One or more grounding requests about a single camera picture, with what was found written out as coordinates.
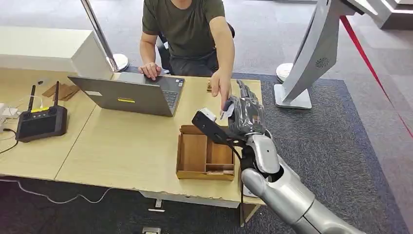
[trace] cardboard piece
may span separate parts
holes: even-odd
[[[72,85],[70,86],[70,90],[72,91],[72,93],[63,98],[62,101],[69,101],[80,89],[76,85]]]
[[[59,100],[62,101],[68,101],[70,98],[72,98],[77,92],[79,91],[79,87],[76,85],[67,85],[67,84],[59,84]],[[55,98],[54,94],[56,92],[56,84],[50,87],[48,90],[46,90],[42,95],[45,97],[50,98],[53,96],[53,99]]]
[[[50,98],[56,92],[56,84],[54,84],[50,89],[46,90],[42,95]]]

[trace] red rope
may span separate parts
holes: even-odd
[[[357,39],[356,34],[354,33],[354,30],[352,29],[348,19],[346,16],[340,16],[340,20],[344,25],[344,28],[347,30],[348,34],[350,35],[351,40],[353,41],[354,45],[356,46],[358,52],[360,53],[361,57],[364,59],[364,62],[366,63],[367,67],[369,68],[370,72],[373,74],[375,80],[377,81],[377,83],[380,85],[381,90],[383,90],[384,94],[386,95],[387,99],[389,100],[390,104],[393,106],[393,108],[395,109],[392,101],[389,98],[389,95],[387,95],[386,91],[384,90],[383,85],[380,82],[380,79],[377,76],[377,73],[375,72],[372,64],[370,63],[369,59],[367,58],[366,53],[364,53],[363,47],[361,47],[360,42]],[[413,134],[410,131],[409,127],[407,126],[407,124],[404,122],[403,118],[401,117],[401,115],[399,114],[399,112],[396,110],[397,115],[399,116],[401,122],[403,123],[404,127],[407,129],[407,132],[409,132],[409,135],[413,138]]]

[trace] laptop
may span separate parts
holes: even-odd
[[[172,117],[185,79],[123,72],[118,80],[68,76],[90,99],[104,109]]]

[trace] open cardboard box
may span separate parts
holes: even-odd
[[[193,125],[182,125],[180,132],[176,162],[179,179],[234,179],[234,154],[228,146],[215,144]]]

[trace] metal stanchion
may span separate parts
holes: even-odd
[[[94,32],[96,33],[97,38],[100,44],[102,45],[103,50],[106,53],[106,56],[107,56],[106,59],[112,66],[112,70],[114,72],[124,71],[129,66],[128,58],[123,54],[112,54],[112,51],[109,48],[108,42],[106,41],[106,38],[103,35],[102,28],[100,28],[99,22],[97,21],[96,16],[94,15],[94,12],[92,10],[89,0],[81,0],[81,1],[83,4],[83,7],[86,10],[86,13],[88,14],[89,20],[91,21],[93,25]]]

